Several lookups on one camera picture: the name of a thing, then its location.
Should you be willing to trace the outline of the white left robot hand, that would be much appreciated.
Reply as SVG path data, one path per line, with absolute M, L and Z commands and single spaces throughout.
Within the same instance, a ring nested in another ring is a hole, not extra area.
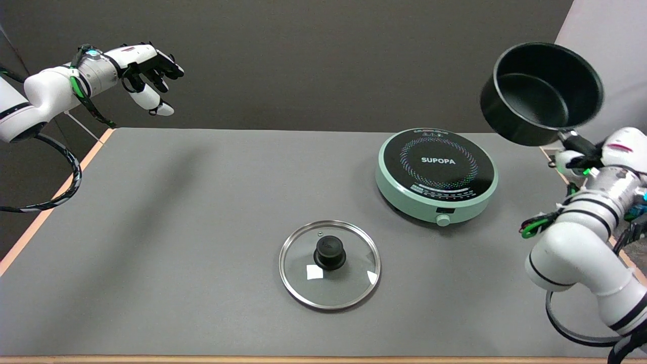
M 131 99 L 152 116 L 168 117 L 175 113 L 161 93 L 169 91 L 166 79 L 177 80 L 184 69 L 172 55 L 166 55 L 151 43 L 120 48 L 103 53 L 116 68 L 118 80 Z

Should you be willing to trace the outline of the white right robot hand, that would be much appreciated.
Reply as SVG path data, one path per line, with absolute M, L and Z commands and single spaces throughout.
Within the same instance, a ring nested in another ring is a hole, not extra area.
M 592 171 L 619 166 L 634 173 L 645 185 L 645 134 L 636 127 L 622 127 L 599 143 L 576 131 L 561 134 L 563 148 L 554 153 L 553 168 L 570 184 L 580 187 Z

